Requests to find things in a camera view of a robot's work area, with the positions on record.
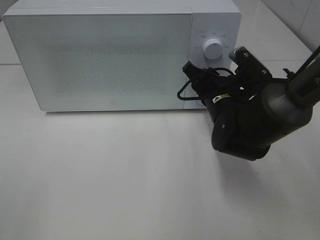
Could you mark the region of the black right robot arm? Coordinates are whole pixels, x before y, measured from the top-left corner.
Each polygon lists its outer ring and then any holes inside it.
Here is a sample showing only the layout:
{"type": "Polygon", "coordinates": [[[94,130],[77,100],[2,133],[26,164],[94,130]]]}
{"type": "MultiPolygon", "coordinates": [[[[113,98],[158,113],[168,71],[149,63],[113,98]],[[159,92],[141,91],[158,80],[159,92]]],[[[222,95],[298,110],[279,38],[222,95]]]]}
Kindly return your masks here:
{"type": "Polygon", "coordinates": [[[249,161],[263,158],[271,145],[307,125],[320,100],[320,52],[315,50],[295,72],[275,78],[245,47],[229,53],[235,71],[199,68],[187,62],[182,70],[213,123],[214,150],[249,161]]]}

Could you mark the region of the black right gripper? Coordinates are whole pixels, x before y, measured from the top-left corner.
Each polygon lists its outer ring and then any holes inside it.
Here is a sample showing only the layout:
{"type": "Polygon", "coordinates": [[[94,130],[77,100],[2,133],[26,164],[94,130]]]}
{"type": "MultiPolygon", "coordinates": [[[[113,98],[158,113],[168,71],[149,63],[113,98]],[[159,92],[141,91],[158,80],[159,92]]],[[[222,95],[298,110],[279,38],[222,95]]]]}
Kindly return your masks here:
{"type": "Polygon", "coordinates": [[[260,81],[254,80],[244,72],[238,72],[223,76],[218,72],[203,72],[188,61],[182,67],[183,73],[192,80],[192,89],[195,91],[195,100],[208,107],[208,101],[217,96],[228,95],[235,106],[243,107],[249,103],[249,98],[260,89],[260,81]]]}

